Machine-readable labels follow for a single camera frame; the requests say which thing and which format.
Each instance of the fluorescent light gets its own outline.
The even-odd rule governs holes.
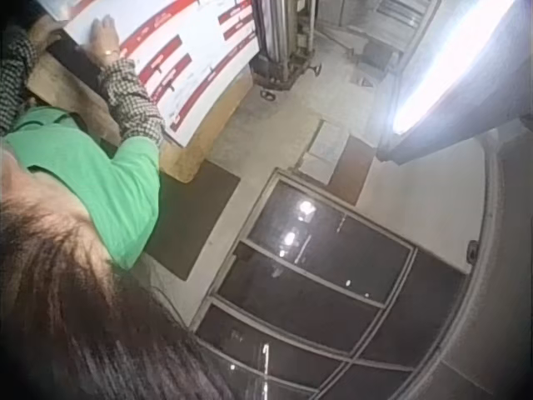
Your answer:
[[[393,130],[402,135],[415,126],[464,75],[515,0],[480,0],[459,22],[437,54],[420,86],[396,114]]]

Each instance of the paper sheet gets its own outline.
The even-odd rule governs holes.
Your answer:
[[[233,78],[259,51],[251,0],[38,0],[88,43],[95,18],[115,19],[124,57],[185,147]]]

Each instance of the wooden surface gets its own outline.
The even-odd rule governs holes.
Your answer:
[[[197,174],[213,143],[253,86],[250,68],[245,67],[215,102],[186,148],[165,143],[161,170],[178,181],[189,183]]]
[[[245,67],[206,115],[186,148],[165,142],[160,169],[180,182],[189,183],[252,84],[250,69]],[[52,55],[47,53],[41,57],[27,88],[52,106],[79,113],[92,136],[114,145],[120,143],[118,125],[109,115],[104,100]]]
[[[39,59],[27,88],[51,106],[80,114],[92,136],[114,145],[120,143],[118,125],[106,102],[49,53]]]

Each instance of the hand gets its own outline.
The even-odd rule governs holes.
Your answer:
[[[59,31],[66,24],[66,21],[54,21],[49,15],[45,15],[35,22],[28,31],[27,37],[35,47],[38,56],[43,54],[48,46],[61,38]]]
[[[106,15],[101,22],[95,19],[92,23],[91,42],[83,48],[87,56],[101,68],[119,60],[120,41],[113,18]]]

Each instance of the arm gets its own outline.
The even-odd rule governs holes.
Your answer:
[[[109,112],[120,128],[122,140],[142,136],[160,147],[165,123],[135,73],[135,64],[118,60],[98,77]]]
[[[37,62],[37,50],[19,27],[2,35],[0,62],[0,136],[12,127],[22,104],[27,79]]]
[[[122,140],[140,136],[160,147],[165,123],[135,74],[135,63],[120,59],[118,34],[111,17],[95,20],[86,49],[102,69],[98,77],[100,92],[118,123]]]

